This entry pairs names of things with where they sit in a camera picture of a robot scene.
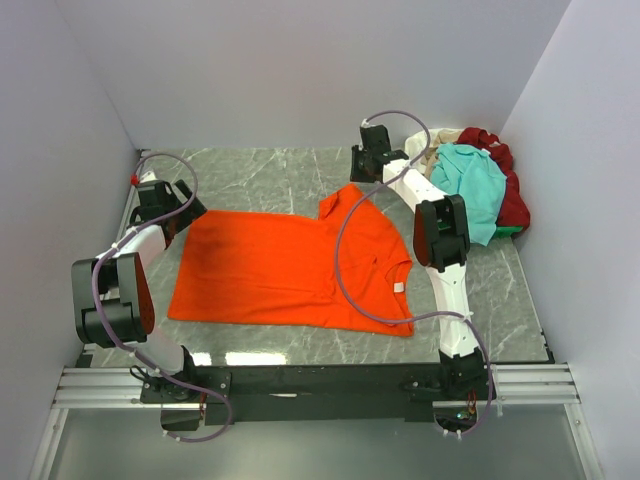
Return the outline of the orange t shirt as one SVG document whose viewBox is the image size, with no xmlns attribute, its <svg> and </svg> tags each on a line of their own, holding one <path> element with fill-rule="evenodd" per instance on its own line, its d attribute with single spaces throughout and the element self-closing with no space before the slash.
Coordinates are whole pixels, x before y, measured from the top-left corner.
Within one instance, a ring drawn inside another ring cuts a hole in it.
<svg viewBox="0 0 640 480">
<path fill-rule="evenodd" d="M 353 184 L 321 200 L 316 218 L 210 210 L 187 233 L 168 317 L 410 337 L 412 265 Z"/>
</svg>

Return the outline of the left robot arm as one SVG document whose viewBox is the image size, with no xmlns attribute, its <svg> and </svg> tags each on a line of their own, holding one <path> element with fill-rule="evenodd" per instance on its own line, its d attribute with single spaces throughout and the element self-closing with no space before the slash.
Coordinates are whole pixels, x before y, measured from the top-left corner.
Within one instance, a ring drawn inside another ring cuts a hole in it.
<svg viewBox="0 0 640 480">
<path fill-rule="evenodd" d="M 82 343 L 104 349 L 117 347 L 118 339 L 127 353 L 140 353 L 153 364 L 154 377 L 166 372 L 193 382 L 191 354 L 155 325 L 146 270 L 207 209 L 182 179 L 145 180 L 135 190 L 139 205 L 129 217 L 126 243 L 112 247 L 112 255 L 104 252 L 71 267 L 76 333 Z"/>
</svg>

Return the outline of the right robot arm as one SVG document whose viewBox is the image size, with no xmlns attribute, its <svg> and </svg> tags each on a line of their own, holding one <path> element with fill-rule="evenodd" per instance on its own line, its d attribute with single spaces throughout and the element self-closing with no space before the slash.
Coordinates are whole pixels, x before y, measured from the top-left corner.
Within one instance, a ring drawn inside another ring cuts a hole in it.
<svg viewBox="0 0 640 480">
<path fill-rule="evenodd" d="M 435 187 L 406 153 L 391 147 L 383 125 L 364 121 L 361 143 L 352 147 L 350 179 L 376 181 L 393 190 L 414 213 L 413 250 L 431 281 L 439 320 L 440 365 L 416 389 L 464 398 L 491 379 L 486 349 L 472 324 L 466 291 L 470 250 L 464 200 Z"/>
</svg>

